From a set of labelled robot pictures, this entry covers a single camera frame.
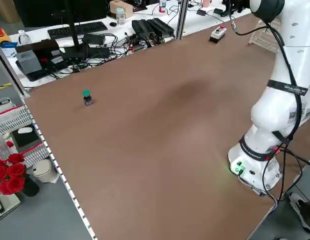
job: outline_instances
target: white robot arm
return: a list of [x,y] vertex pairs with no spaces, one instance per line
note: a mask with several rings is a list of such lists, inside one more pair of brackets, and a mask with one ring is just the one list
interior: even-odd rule
[[264,186],[269,190],[281,178],[272,152],[283,141],[274,133],[287,137],[292,132],[297,116],[294,93],[303,93],[300,125],[310,119],[310,0],[250,0],[250,8],[266,23],[276,17],[280,20],[283,48],[298,86],[291,85],[287,65],[279,51],[271,80],[251,109],[253,125],[228,153],[231,171],[265,193]]

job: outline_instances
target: gray floor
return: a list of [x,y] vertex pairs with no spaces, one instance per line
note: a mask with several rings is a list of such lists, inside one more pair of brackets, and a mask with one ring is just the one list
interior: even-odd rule
[[31,31],[40,27],[24,27],[21,20],[17,23],[5,23],[0,16],[0,27],[3,28],[8,35],[17,34],[19,30]]
[[0,240],[91,240],[64,184],[39,183],[40,192],[0,220]]
[[[6,24],[1,18],[0,25],[9,35],[18,33],[20,29],[35,29],[24,28],[21,22]],[[7,82],[0,70],[0,85]],[[12,87],[0,90],[0,98],[3,97],[10,97],[16,104],[21,103]],[[41,191],[37,196],[25,198],[18,209],[0,221],[0,240],[90,240],[90,235],[63,183],[58,180],[56,184],[41,184],[40,187]],[[293,188],[293,191],[306,195],[310,200],[310,167],[305,170],[297,187]],[[289,240],[310,239],[310,235],[301,227],[296,213],[285,202],[267,217],[251,240],[283,237]]]

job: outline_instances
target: plastic bottle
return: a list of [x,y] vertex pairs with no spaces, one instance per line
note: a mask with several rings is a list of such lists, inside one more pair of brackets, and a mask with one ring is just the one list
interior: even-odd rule
[[160,13],[166,12],[166,2],[167,2],[167,0],[160,0],[159,1],[159,12]]
[[207,8],[209,6],[209,4],[210,4],[210,0],[203,0],[203,2],[202,2],[203,8]]
[[19,43],[20,45],[31,44],[31,39],[24,30],[19,30]]
[[117,25],[125,24],[125,10],[122,7],[116,9]]
[[6,144],[4,137],[0,133],[0,158],[6,160],[10,156],[11,152]]

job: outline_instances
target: brown table surface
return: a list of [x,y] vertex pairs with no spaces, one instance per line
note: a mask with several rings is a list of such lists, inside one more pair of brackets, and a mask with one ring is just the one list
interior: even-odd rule
[[[236,20],[241,32],[256,23]],[[243,240],[273,205],[237,180],[227,153],[251,126],[275,55],[226,27],[218,44],[208,42],[215,27],[206,29],[26,99],[98,238]],[[291,149],[310,158],[310,120]],[[287,162],[288,186],[298,168]]]

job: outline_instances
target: flower vase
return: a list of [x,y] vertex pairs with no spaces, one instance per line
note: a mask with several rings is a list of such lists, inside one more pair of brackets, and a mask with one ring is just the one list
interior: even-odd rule
[[39,186],[30,177],[27,177],[22,192],[28,197],[33,197],[39,193]]

